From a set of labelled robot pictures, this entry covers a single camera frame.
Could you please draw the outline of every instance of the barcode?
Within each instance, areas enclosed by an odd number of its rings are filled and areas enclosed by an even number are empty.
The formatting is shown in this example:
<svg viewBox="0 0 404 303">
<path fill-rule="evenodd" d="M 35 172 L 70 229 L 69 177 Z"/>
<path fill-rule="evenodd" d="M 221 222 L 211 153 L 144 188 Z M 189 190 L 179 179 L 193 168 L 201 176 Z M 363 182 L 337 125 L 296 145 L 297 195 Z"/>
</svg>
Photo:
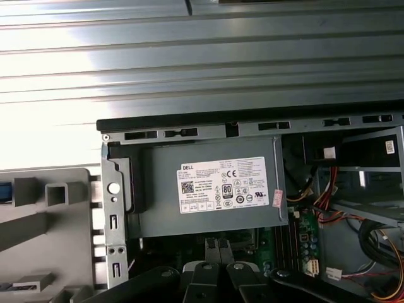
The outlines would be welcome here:
<svg viewBox="0 0 404 303">
<path fill-rule="evenodd" d="M 386 152 L 388 155 L 395 153 L 394 141 L 386 141 Z"/>
<path fill-rule="evenodd" d="M 181 189 L 183 194 L 192 194 L 194 192 L 194 182 L 181 182 Z"/>
</svg>

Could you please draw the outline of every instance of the power supply label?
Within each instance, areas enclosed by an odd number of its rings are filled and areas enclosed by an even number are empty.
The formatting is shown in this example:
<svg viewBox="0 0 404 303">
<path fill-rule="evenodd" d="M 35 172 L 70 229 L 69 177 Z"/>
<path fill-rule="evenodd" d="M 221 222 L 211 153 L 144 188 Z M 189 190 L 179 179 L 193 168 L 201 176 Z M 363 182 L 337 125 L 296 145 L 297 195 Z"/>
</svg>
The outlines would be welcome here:
<svg viewBox="0 0 404 303">
<path fill-rule="evenodd" d="M 177 183 L 181 213 L 270 204 L 264 157 L 182 164 Z"/>
</svg>

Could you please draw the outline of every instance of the wire bundle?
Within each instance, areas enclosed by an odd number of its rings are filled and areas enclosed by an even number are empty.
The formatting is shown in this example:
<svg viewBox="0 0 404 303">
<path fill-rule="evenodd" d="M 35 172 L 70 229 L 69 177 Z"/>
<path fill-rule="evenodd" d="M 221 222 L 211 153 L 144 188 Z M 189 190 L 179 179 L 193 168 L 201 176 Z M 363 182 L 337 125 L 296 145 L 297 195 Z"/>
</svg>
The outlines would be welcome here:
<svg viewBox="0 0 404 303">
<path fill-rule="evenodd" d="M 361 217 L 351 215 L 349 213 L 344 213 L 343 211 L 336 211 L 336 212 L 332 213 L 331 216 L 328 216 L 327 218 L 324 217 L 324 213 L 320 213 L 318 216 L 318 222 L 322 223 L 324 225 L 336 223 L 336 222 L 346 220 L 346 219 L 356 219 L 356 220 L 360 220 L 360 221 L 363 220 L 363 218 L 361 218 Z"/>
<path fill-rule="evenodd" d="M 333 194 L 335 182 L 336 182 L 336 175 L 338 173 L 338 167 L 330 167 L 330 181 L 326 186 L 326 189 L 323 193 L 318 197 L 318 199 L 313 203 L 314 206 L 319 208 L 323 211 L 328 211 L 330 207 L 330 198 Z"/>
<path fill-rule="evenodd" d="M 311 186 L 313 184 L 313 180 L 314 180 L 314 176 L 316 175 L 316 172 L 317 172 L 317 167 L 313 166 L 310 170 L 310 177 L 307 180 L 306 184 L 303 186 L 302 190 L 300 190 L 300 193 L 296 196 L 288 196 L 287 197 L 288 202 L 299 202 L 310 195 Z"/>
<path fill-rule="evenodd" d="M 385 226 L 382 223 L 373 222 L 370 220 L 364 220 L 359 229 L 359 244 L 364 254 L 371 260 L 385 265 L 390 268 L 398 268 L 400 273 L 400 281 L 395 289 L 395 291 L 386 296 L 380 297 L 375 293 L 372 293 L 372 296 L 380 302 L 383 303 L 404 303 L 404 265 L 401 255 L 397 249 L 397 247 L 390 241 L 387 237 L 386 233 L 381 230 L 385 229 Z M 394 252 L 394 256 L 390 253 L 383 251 L 379 245 L 378 241 L 375 241 L 375 238 L 372 236 L 372 233 L 376 231 L 383 236 L 383 239 L 389 242 L 389 245 Z"/>
</svg>

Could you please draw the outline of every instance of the red wire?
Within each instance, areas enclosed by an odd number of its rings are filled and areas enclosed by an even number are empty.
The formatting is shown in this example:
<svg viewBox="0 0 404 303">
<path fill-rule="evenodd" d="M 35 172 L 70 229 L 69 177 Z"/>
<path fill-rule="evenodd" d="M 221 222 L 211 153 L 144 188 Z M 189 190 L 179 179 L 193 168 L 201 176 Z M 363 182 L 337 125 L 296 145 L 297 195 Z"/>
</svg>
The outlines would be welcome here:
<svg viewBox="0 0 404 303">
<path fill-rule="evenodd" d="M 331 167 L 331 178 L 330 178 L 330 186 L 327 190 L 327 193 L 325 194 L 324 198 L 321 200 L 320 204 L 319 204 L 319 208 L 322 208 L 324 205 L 324 209 L 327 210 L 328 209 L 328 204 L 329 204 L 329 200 L 331 197 L 331 194 L 333 192 L 334 189 L 334 185 L 335 185 L 335 181 L 336 181 L 336 175 L 338 172 L 337 167 Z"/>
</svg>

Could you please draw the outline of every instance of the screw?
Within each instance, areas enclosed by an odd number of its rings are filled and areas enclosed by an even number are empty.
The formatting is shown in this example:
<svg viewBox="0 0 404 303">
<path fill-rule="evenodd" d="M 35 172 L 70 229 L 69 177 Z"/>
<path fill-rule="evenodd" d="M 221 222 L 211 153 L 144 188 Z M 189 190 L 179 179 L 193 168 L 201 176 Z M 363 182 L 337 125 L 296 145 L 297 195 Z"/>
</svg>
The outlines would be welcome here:
<svg viewBox="0 0 404 303">
<path fill-rule="evenodd" d="M 236 263 L 235 265 L 233 265 L 233 268 L 235 270 L 242 270 L 244 268 L 244 265 L 241 263 Z"/>
<path fill-rule="evenodd" d="M 287 272 L 286 270 L 278 270 L 277 275 L 282 278 L 286 278 L 287 276 L 289 276 L 289 272 Z"/>
<path fill-rule="evenodd" d="M 165 278 L 167 278 L 168 276 L 171 276 L 171 275 L 172 275 L 171 271 L 163 271 L 162 272 L 162 276 L 165 277 Z"/>
</svg>

